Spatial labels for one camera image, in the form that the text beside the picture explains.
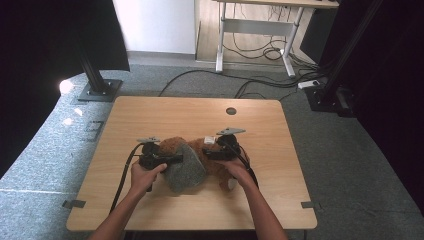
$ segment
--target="hand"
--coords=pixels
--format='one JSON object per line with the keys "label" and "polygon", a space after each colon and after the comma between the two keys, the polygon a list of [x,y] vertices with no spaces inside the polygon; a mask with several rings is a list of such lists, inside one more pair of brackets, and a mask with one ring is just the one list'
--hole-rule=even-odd
{"label": "hand", "polygon": [[131,167],[131,188],[130,192],[135,193],[139,198],[146,194],[147,189],[156,181],[157,175],[165,170],[166,163],[148,171],[140,166],[137,160]]}
{"label": "hand", "polygon": [[[241,152],[240,155],[244,159],[248,159],[244,150]],[[246,167],[238,157],[235,157],[230,161],[216,160],[216,162],[224,165],[228,172],[230,172],[230,174],[237,179],[237,181],[243,188],[248,186],[249,184],[255,185],[255,182],[253,181],[250,174],[247,172]]]}

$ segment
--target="wall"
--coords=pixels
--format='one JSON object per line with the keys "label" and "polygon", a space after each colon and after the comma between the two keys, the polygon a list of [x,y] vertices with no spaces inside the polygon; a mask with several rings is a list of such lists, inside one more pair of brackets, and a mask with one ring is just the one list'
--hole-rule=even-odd
{"label": "wall", "polygon": [[113,0],[128,51],[195,54],[195,0]]}

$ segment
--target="floor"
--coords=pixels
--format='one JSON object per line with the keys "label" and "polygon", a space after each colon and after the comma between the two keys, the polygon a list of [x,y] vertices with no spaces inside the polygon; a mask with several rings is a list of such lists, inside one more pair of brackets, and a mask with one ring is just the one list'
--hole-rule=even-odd
{"label": "floor", "polygon": [[[102,71],[104,77],[124,80],[120,95],[157,96],[181,73],[214,68],[178,54],[130,53],[129,60],[131,72]],[[227,66],[226,75],[282,79],[284,74],[273,66]],[[4,239],[86,239],[89,235],[66,229],[69,210],[62,203],[76,199],[101,131],[93,126],[107,120],[113,104],[75,101],[87,79],[78,75],[70,81],[73,90],[62,94],[33,141],[0,180]],[[241,84],[221,75],[187,74],[164,96],[232,98]],[[294,88],[252,85],[247,91],[272,99],[288,96],[281,103],[318,220],[307,239],[422,239],[424,218],[356,119],[312,112],[305,94]],[[289,235],[303,239],[304,232],[289,230]],[[160,233],[145,237],[167,238]]]}

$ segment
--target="black curtain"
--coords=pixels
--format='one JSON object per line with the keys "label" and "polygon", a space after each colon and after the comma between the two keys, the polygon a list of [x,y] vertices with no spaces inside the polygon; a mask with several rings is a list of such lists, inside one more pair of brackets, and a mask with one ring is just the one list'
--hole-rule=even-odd
{"label": "black curtain", "polygon": [[376,2],[377,10],[327,89],[352,90],[354,114],[424,213],[424,3]]}
{"label": "black curtain", "polygon": [[129,65],[112,0],[6,0],[0,18],[3,176],[54,108],[59,83],[83,73],[77,40],[100,70]]}

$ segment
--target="metal frame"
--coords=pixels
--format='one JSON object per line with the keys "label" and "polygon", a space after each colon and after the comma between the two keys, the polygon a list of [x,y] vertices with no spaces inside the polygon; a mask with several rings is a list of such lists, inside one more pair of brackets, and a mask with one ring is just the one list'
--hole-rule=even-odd
{"label": "metal frame", "polygon": [[290,22],[268,22],[268,21],[253,21],[242,19],[226,19],[225,11],[227,4],[222,2],[223,8],[221,13],[221,25],[219,29],[219,44],[216,55],[216,72],[223,70],[223,56],[224,56],[224,33],[248,33],[260,35],[274,35],[274,36],[287,36],[287,43],[284,49],[281,49],[281,56],[286,66],[287,74],[289,77],[294,78],[295,72],[291,64],[289,53],[293,45],[294,37],[296,36],[297,29],[299,28],[300,19],[303,14],[303,7],[299,7],[296,19],[293,23]]}

